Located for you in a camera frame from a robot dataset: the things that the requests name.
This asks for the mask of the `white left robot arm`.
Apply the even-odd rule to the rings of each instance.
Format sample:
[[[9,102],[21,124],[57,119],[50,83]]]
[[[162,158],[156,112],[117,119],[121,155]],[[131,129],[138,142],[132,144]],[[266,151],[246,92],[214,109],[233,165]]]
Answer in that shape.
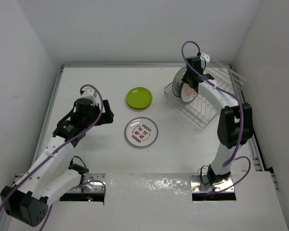
[[[36,227],[55,201],[82,184],[89,170],[78,164],[70,164],[56,179],[53,176],[89,129],[113,123],[114,114],[108,100],[102,102],[102,107],[89,98],[74,102],[72,110],[57,123],[49,143],[31,168],[14,186],[2,189],[1,208],[7,215]]]

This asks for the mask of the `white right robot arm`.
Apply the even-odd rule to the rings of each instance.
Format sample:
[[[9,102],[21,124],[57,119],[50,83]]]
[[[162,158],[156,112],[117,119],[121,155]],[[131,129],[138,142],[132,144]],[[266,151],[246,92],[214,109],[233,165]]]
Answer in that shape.
[[[220,88],[213,77],[203,74],[204,58],[194,56],[184,60],[186,72],[183,82],[204,97],[220,115],[217,128],[220,145],[207,172],[209,184],[213,185],[229,178],[239,147],[253,136],[252,107]]]

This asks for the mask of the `white plate red characters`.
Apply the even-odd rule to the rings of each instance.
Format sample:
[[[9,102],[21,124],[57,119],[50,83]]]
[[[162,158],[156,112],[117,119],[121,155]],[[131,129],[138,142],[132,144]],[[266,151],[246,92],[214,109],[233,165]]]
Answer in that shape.
[[[148,117],[136,117],[130,120],[124,130],[126,141],[133,147],[146,148],[158,138],[156,123]]]

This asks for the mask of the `lime green plate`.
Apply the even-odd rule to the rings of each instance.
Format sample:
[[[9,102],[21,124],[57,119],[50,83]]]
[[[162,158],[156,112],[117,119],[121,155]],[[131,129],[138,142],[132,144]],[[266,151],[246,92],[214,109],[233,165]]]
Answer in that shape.
[[[147,108],[153,100],[150,90],[144,87],[131,89],[126,95],[126,102],[131,108],[140,110]]]

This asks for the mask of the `dark brown patterned plate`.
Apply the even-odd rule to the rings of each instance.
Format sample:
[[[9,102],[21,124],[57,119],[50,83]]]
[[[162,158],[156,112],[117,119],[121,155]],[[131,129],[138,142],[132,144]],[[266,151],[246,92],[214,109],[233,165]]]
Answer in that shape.
[[[143,107],[143,108],[135,108],[135,107],[130,106],[129,104],[127,104],[127,105],[128,105],[128,108],[130,110],[135,111],[135,112],[144,111],[144,110],[150,108],[150,106],[151,106],[151,105],[148,105],[147,107]]]

